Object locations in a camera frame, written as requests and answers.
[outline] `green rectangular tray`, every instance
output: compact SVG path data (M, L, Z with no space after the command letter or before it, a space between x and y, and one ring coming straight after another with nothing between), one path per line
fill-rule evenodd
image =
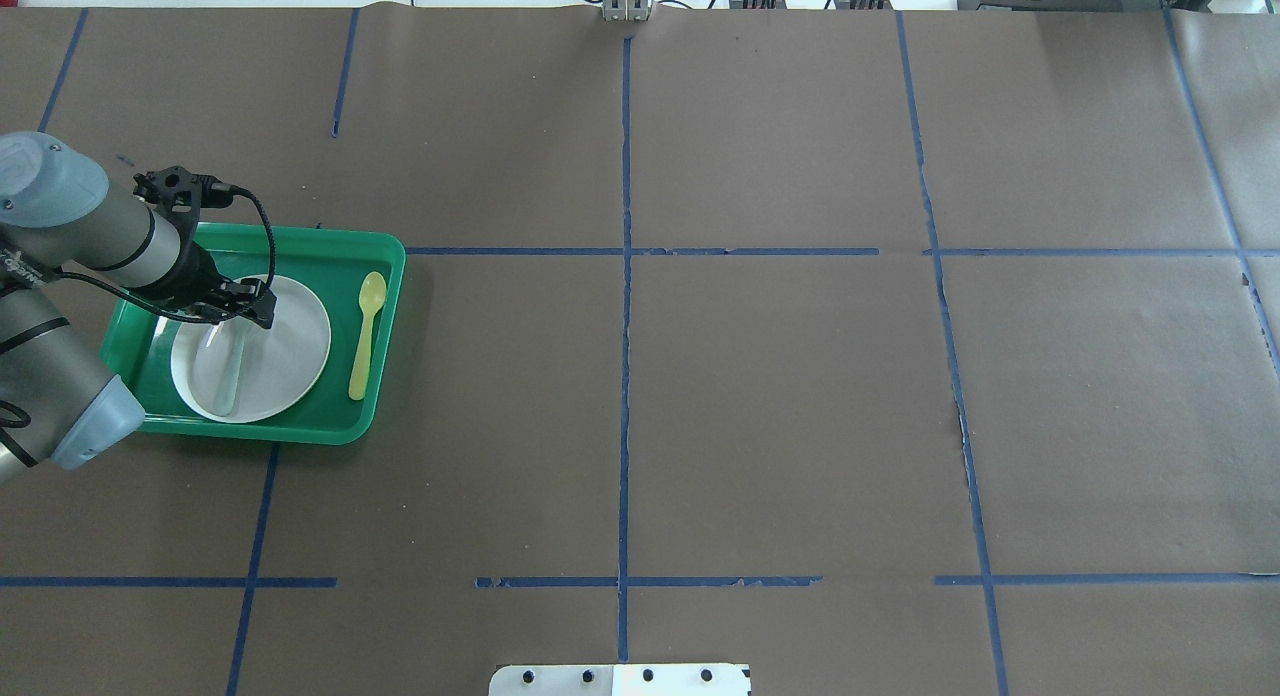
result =
M261 226L201 223L196 242L209 249L218 269L229 278L266 273L266 239ZM320 380L302 400L271 418L255 423L219 423L202 418L183 403L169 371L169 353L178 322L147 313L120 301L115 307L102 360L120 374L147 417L141 431L186 432L192 436L255 438L291 444L349 444L374 421L378 391L387 363L387 347L396 304L404 280L404 247L388 234L333 232L320 228L275 228L276 273L305 283L329 312L333 345ZM347 385L356 357L361 312L357 304L367 273L387 278L387 304L374 322L374 357L364 400L351 400Z

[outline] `white metal plate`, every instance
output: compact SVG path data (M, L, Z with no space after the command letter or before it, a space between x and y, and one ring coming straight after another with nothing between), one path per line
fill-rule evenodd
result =
M503 667L489 696L750 696L741 664Z

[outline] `yellow spoon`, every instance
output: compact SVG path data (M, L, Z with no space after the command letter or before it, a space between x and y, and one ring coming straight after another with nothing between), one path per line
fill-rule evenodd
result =
M347 395L351 400L365 398L369 386L369 363L374 354L374 317L387 303L387 280L380 273L370 273L360 285L360 310L365 321L360 324L360 344L356 345L356 363L351 367L351 385Z

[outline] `gray tabletop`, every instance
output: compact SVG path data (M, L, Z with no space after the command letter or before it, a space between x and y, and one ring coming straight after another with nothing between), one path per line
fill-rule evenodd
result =
M0 9L0 132L410 249L362 440L4 487L0 691L1280 691L1277 36Z

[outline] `white plate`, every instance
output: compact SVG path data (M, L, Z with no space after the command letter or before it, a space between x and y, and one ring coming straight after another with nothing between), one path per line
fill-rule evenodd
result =
M259 275L255 278L266 278ZM173 340L169 371L178 395L197 415L221 423L250 423L270 418L298 403L329 361L329 312L319 296L292 278L275 276L275 322L270 330L243 319L210 326L183 322ZM215 415L211 404L227 372L234 330L246 328L236 406Z

